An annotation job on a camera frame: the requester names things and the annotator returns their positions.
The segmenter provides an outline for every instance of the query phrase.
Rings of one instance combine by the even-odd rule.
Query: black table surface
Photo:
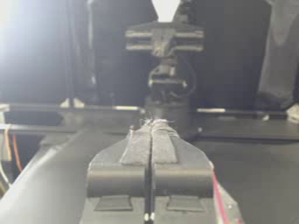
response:
[[[89,161],[122,138],[86,129],[60,146],[41,149],[0,201],[0,223],[80,223]],[[299,223],[299,143],[193,144],[214,164],[245,223]]]

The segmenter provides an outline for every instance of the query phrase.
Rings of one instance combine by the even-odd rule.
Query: red wire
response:
[[[10,129],[10,124],[7,124],[6,129],[3,130],[3,142],[5,142],[7,161],[11,162],[13,156],[11,156],[11,148],[9,143],[9,129]]]
[[[220,217],[221,217],[222,223],[229,224],[229,218],[228,218],[225,207],[224,207],[222,200],[220,197],[218,181],[216,178],[214,171],[212,172],[212,181],[213,181],[213,191],[214,191],[216,202],[217,202],[217,206],[218,206]]]

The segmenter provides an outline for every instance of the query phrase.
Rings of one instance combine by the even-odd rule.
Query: gray cloth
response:
[[[282,108],[293,101],[299,63],[299,0],[268,2],[272,16],[257,91],[273,96]]]
[[[120,158],[122,165],[146,165],[149,155],[153,164],[177,163],[170,137],[178,137],[165,120],[149,120],[142,128],[130,131],[125,153]]]

